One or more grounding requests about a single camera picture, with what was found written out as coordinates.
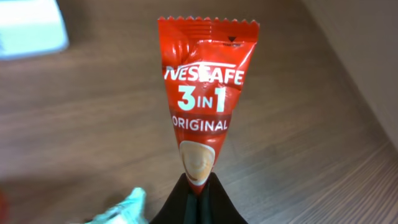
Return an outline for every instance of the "red packet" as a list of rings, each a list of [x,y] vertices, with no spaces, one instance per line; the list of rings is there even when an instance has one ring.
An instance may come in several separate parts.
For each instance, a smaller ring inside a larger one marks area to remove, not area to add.
[[[259,24],[218,18],[158,20],[162,72],[180,156],[199,195],[242,91]]]

